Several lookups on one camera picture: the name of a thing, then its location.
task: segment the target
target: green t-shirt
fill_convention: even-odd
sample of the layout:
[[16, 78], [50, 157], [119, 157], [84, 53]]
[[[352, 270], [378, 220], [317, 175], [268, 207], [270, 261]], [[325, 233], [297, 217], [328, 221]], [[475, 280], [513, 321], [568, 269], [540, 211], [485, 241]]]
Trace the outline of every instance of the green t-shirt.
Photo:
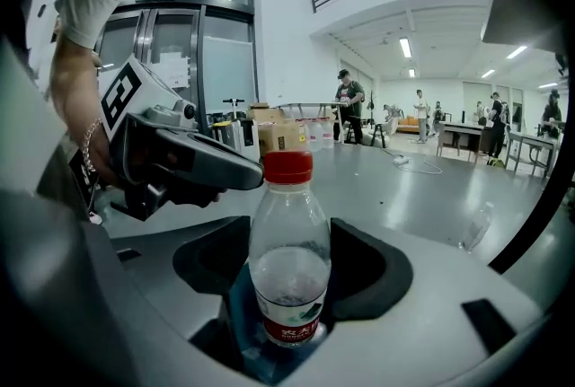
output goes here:
[[[340, 85], [338, 88], [338, 92], [335, 95], [335, 98], [338, 100], [344, 100], [349, 98], [349, 100], [353, 100], [358, 93], [363, 93], [364, 97], [366, 93], [363, 91], [363, 87], [359, 84], [359, 82], [351, 81], [348, 86], [346, 87], [344, 84]], [[342, 108], [343, 112], [347, 112], [350, 116], [355, 116], [357, 118], [361, 117], [361, 101], [358, 101], [355, 104], [352, 104], [348, 108]]]

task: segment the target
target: person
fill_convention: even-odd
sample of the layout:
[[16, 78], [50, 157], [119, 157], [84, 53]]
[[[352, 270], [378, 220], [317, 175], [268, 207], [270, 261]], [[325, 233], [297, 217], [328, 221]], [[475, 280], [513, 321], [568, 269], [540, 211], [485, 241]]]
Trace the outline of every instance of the person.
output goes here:
[[109, 165], [108, 138], [98, 125], [100, 95], [92, 48], [104, 24], [121, 0], [60, 0], [62, 30], [57, 38], [49, 80], [57, 114], [72, 139], [82, 147], [84, 134], [94, 128], [89, 143], [91, 164], [108, 183], [119, 185]]
[[500, 101], [500, 95], [497, 92], [494, 92], [491, 98], [493, 99], [493, 107], [490, 112], [490, 120], [493, 122], [493, 126], [491, 128], [489, 157], [499, 159], [501, 149], [503, 148], [503, 140], [505, 139], [505, 124], [501, 121], [503, 105]]
[[417, 91], [417, 100], [413, 108], [417, 110], [417, 119], [420, 124], [420, 139], [416, 142], [418, 145], [424, 145], [428, 141], [428, 103], [423, 98], [423, 92]]
[[433, 132], [431, 136], [439, 134], [439, 122], [443, 120], [443, 110], [441, 109], [441, 101], [436, 101], [435, 111], [433, 112]]
[[[361, 145], [363, 133], [361, 132], [361, 102], [365, 98], [363, 88], [357, 81], [352, 81], [349, 71], [342, 69], [338, 75], [341, 85], [335, 94], [336, 102], [341, 103], [341, 124], [349, 122], [353, 128], [356, 144]], [[340, 123], [333, 124], [333, 139], [337, 143], [340, 139]]]
[[384, 105], [384, 110], [387, 111], [387, 117], [385, 118], [385, 123], [389, 124], [390, 135], [395, 135], [397, 133], [397, 127], [399, 126], [400, 111], [396, 104]]
[[[14, 17], [3, 22], [3, 31], [22, 60], [30, 61], [27, 53], [25, 24], [31, 0], [14, 0], [18, 8]], [[100, 95], [96, 83], [96, 57], [92, 48], [104, 24], [122, 0], [58, 0], [61, 31], [57, 36], [49, 73], [49, 92], [54, 108], [66, 123], [67, 133], [79, 147], [85, 147], [91, 164], [101, 181], [121, 186], [110, 166], [109, 142], [99, 125]], [[84, 135], [92, 131], [87, 145]], [[81, 219], [87, 212], [78, 197], [66, 155], [59, 146], [49, 161], [38, 187], [38, 193], [71, 207]]]
[[561, 109], [558, 100], [561, 98], [557, 90], [552, 90], [549, 95], [549, 102], [545, 106], [543, 116], [541, 117], [541, 131], [547, 139], [559, 139], [559, 124], [562, 121]]
[[481, 126], [487, 125], [487, 118], [485, 117], [485, 108], [480, 101], [477, 102], [477, 123]]
[[503, 124], [503, 129], [505, 130], [504, 143], [509, 142], [509, 131], [511, 131], [511, 125], [509, 124], [509, 105], [506, 101], [501, 102], [501, 123]]

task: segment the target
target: cable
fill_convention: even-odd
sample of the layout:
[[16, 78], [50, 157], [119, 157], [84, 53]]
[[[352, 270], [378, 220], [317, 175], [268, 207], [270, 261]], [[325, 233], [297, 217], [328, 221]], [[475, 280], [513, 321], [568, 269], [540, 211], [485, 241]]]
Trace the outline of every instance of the cable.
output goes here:
[[93, 199], [94, 199], [94, 195], [96, 194], [96, 186], [98, 186], [99, 182], [100, 182], [100, 175], [98, 175], [98, 178], [96, 178], [96, 182], [92, 186], [92, 194], [90, 195], [90, 203], [88, 204], [88, 213], [90, 213], [92, 211], [93, 202], [94, 202]]
[[[392, 157], [403, 157], [405, 158], [404, 155], [401, 154], [392, 154], [390, 153], [387, 149], [384, 149], [384, 152], [388, 153], [389, 155], [391, 155]], [[439, 167], [436, 167], [434, 164], [429, 163], [429, 162], [425, 162], [425, 159], [423, 159], [423, 163], [425, 163], [426, 165], [433, 167], [434, 169], [438, 170], [437, 172], [425, 172], [423, 170], [415, 170], [413, 168], [405, 168], [402, 165], [399, 165], [398, 163], [394, 162], [394, 167], [401, 170], [402, 172], [409, 172], [409, 173], [422, 173], [424, 175], [440, 175], [441, 173], [443, 173], [443, 170], [441, 170]]]

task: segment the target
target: cardboard box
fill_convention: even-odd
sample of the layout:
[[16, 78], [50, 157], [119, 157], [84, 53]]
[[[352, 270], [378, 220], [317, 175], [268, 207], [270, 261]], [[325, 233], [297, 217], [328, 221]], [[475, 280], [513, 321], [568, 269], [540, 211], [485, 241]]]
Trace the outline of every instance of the cardboard box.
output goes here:
[[258, 124], [263, 124], [266, 122], [279, 123], [283, 122], [286, 118], [283, 110], [276, 110], [272, 108], [255, 108], [252, 105], [247, 113], [247, 118], [255, 120]]
[[258, 126], [260, 154], [270, 151], [305, 151], [304, 125], [294, 120], [285, 120], [273, 125]]

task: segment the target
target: red bottle cap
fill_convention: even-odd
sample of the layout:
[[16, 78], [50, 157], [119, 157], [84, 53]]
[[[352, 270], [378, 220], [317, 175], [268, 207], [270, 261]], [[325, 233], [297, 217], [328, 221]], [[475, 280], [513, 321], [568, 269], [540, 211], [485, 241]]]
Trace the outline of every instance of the red bottle cap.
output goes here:
[[308, 151], [276, 151], [267, 153], [263, 173], [272, 184], [302, 184], [312, 179], [314, 158]]

